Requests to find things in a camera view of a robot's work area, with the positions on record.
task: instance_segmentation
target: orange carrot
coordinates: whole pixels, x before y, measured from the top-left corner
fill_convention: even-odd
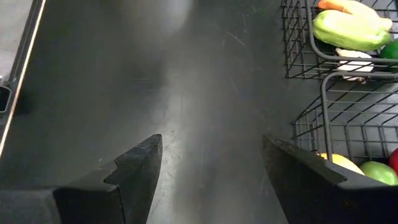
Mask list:
[[[318,8],[320,8],[320,9],[334,9],[334,10],[337,10],[337,11],[340,11],[340,12],[349,13],[347,10],[345,10],[344,6],[339,5],[336,2],[328,1],[328,0],[321,0],[318,3]]]

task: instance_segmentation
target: green fruit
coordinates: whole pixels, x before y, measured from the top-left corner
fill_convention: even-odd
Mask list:
[[[398,59],[398,39],[387,44],[380,52],[380,58]],[[398,72],[398,64],[392,64],[391,71]]]
[[[319,13],[313,20],[313,31],[321,41],[349,50],[376,50],[392,40],[378,22],[336,10]]]
[[[398,177],[396,172],[389,166],[380,162],[365,162],[360,169],[363,173],[375,180],[388,185],[398,185]]]

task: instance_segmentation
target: lemon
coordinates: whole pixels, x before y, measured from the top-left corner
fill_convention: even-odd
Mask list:
[[[321,156],[324,159],[328,159],[328,154],[326,153],[321,153],[319,156]],[[342,166],[356,173],[365,175],[357,165],[355,165],[353,162],[351,162],[349,159],[345,158],[344,156],[339,154],[332,154],[331,158],[333,159],[334,164]]]

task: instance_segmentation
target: green papaya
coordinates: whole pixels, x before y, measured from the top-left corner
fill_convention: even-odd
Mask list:
[[[319,40],[348,50],[376,50],[392,41],[392,35],[376,21],[336,10],[319,13],[313,20],[313,31]]]

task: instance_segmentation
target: green apple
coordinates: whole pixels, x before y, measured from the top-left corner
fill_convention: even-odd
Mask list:
[[[396,172],[391,167],[382,164],[381,162],[365,162],[361,165],[360,169],[370,178],[388,185],[398,185]]]

